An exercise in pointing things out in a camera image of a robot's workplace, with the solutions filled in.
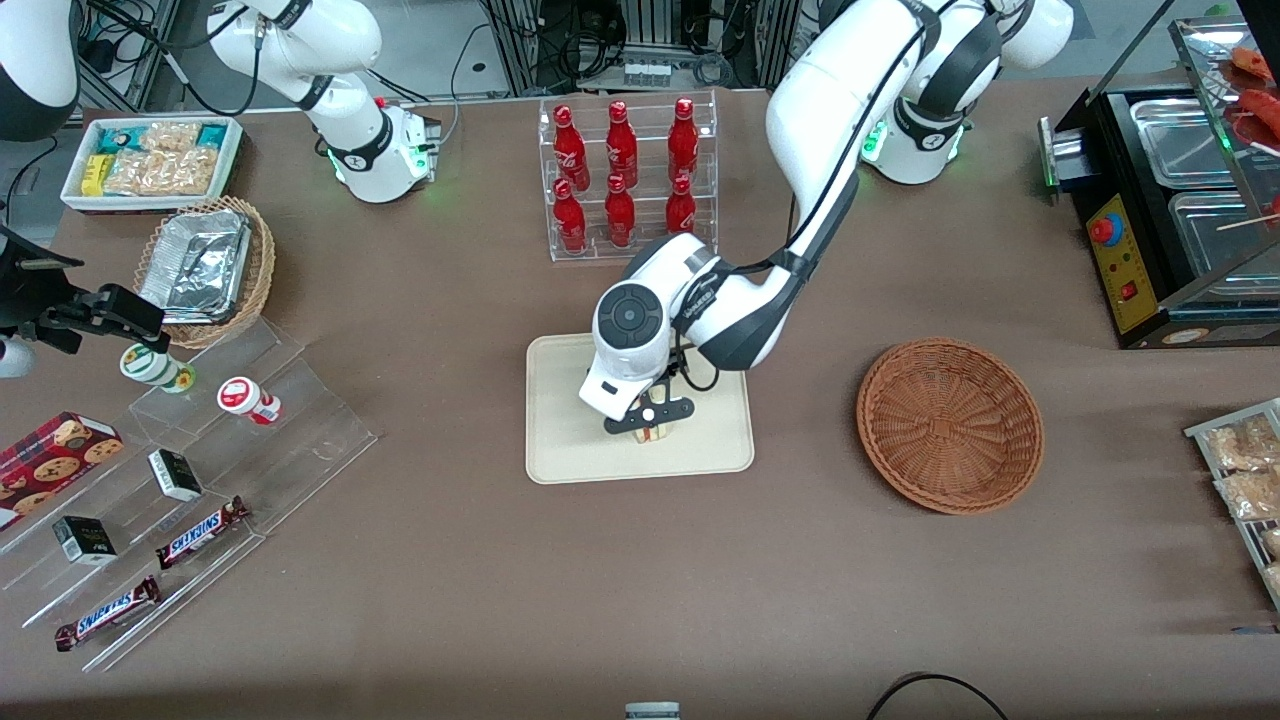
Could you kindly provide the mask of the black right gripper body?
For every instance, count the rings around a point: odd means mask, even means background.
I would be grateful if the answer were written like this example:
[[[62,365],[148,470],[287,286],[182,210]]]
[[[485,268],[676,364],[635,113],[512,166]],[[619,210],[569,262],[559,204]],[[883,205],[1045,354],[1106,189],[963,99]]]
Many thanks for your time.
[[[76,300],[79,290],[67,279],[65,270],[84,263],[31,243],[8,225],[1,232],[3,338],[20,337],[77,354],[82,343],[77,332],[42,327],[40,320],[49,310]]]

